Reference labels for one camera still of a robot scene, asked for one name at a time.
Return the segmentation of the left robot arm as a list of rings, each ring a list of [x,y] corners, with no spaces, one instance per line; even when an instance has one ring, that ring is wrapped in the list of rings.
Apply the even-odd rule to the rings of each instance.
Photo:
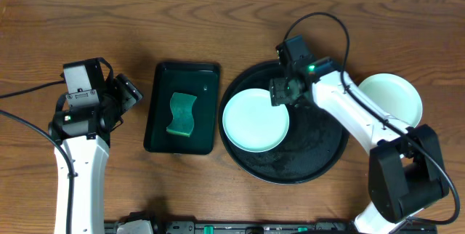
[[[55,233],[104,233],[105,167],[110,133],[122,115],[143,94],[122,73],[99,94],[100,102],[88,107],[63,108],[69,93],[60,95],[49,123],[49,135],[58,144],[57,208]]]

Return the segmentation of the light green plate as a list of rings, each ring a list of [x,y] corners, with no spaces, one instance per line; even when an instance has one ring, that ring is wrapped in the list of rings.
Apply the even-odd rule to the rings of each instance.
[[[391,73],[379,73],[367,77],[359,89],[381,109],[412,127],[419,125],[423,104],[416,88],[407,80]]]
[[[229,141],[241,150],[263,153],[286,137],[290,116],[286,106],[273,106],[266,89],[245,89],[225,106],[222,125]]]

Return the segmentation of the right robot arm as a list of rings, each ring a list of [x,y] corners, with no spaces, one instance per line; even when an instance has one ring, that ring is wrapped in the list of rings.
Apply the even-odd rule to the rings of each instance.
[[[439,140],[382,110],[331,58],[280,60],[282,78],[270,81],[273,105],[307,100],[334,117],[369,155],[367,208],[354,221],[360,233],[395,233],[411,222],[439,225],[416,214],[456,191]]]

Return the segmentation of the green sponge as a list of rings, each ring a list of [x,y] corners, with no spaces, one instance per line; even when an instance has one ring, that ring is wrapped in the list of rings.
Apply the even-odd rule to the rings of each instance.
[[[169,102],[172,120],[166,127],[169,134],[190,137],[195,126],[193,105],[196,100],[197,97],[191,94],[173,93]]]

